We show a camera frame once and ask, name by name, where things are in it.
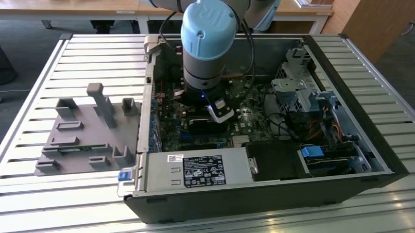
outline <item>white cable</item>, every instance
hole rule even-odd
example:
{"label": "white cable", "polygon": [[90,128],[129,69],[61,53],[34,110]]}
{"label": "white cable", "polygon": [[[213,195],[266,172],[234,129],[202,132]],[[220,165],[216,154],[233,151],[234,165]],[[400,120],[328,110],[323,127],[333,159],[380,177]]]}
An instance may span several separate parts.
{"label": "white cable", "polygon": [[26,90],[8,90],[8,91],[0,91],[0,93],[4,93],[4,92],[14,92],[14,91],[30,91],[30,89],[26,89]]}
{"label": "white cable", "polygon": [[400,34],[400,35],[405,35],[405,34],[408,34],[408,33],[412,31],[413,24],[412,24],[412,23],[409,23],[409,25],[411,25],[409,29],[408,29],[408,30],[407,30],[403,34]]}

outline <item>gray floor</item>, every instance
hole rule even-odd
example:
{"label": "gray floor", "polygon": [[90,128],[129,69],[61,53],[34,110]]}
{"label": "gray floor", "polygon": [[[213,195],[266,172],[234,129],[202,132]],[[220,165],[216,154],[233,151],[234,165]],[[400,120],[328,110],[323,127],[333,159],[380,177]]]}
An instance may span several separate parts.
{"label": "gray floor", "polygon": [[[40,21],[0,20],[0,45],[18,73],[17,79],[0,85],[0,91],[30,89],[62,33],[94,33],[88,21],[52,21],[44,29]],[[132,33],[128,21],[117,21],[112,33]],[[415,30],[396,39],[376,64],[403,97],[415,107]],[[28,92],[0,93],[0,140],[14,119]]]}

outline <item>open computer chassis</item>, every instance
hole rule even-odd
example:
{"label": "open computer chassis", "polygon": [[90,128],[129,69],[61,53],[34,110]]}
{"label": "open computer chassis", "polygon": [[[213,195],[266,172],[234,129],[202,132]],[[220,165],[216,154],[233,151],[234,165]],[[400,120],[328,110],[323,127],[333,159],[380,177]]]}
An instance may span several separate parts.
{"label": "open computer chassis", "polygon": [[[181,104],[180,38],[166,40],[174,51],[157,36],[144,43],[138,156],[124,170],[124,202],[142,222],[336,204],[408,174],[311,36],[254,35],[253,88],[222,124]],[[221,81],[230,97],[249,88],[249,52],[237,37]]]}

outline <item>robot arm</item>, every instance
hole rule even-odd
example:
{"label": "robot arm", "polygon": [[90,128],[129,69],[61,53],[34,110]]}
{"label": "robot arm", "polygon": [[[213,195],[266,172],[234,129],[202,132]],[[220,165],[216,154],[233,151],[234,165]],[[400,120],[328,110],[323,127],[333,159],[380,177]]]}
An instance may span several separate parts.
{"label": "robot arm", "polygon": [[181,26],[184,92],[206,102],[212,119],[233,116],[220,88],[226,54],[241,20],[262,31],[269,27],[278,0],[146,0],[154,7],[184,12]]}

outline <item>white table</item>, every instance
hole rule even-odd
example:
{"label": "white table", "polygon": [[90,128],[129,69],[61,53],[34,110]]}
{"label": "white table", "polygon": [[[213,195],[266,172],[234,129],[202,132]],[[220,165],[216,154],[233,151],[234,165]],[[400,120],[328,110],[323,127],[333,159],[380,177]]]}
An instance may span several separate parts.
{"label": "white table", "polygon": [[[146,25],[149,20],[165,20],[170,13],[172,12],[165,9],[154,8],[148,3],[140,3],[137,15],[140,33],[149,33]],[[295,0],[281,0],[273,21],[311,21],[313,24],[309,34],[320,34],[331,15],[333,15],[333,11],[331,9],[300,8]],[[170,18],[170,20],[182,20],[182,16],[177,14]]]}
{"label": "white table", "polygon": [[0,145],[0,233],[372,233],[415,228],[415,124],[400,123],[413,120],[413,110],[348,40],[313,38],[337,71],[345,70],[341,78],[409,170],[408,177],[336,205],[145,225],[116,195],[117,171],[32,175],[58,97],[92,103],[86,85],[102,82],[112,102],[125,97],[141,100],[144,35],[74,35],[58,41]]}
{"label": "white table", "polygon": [[0,19],[136,20],[138,0],[0,0]]}

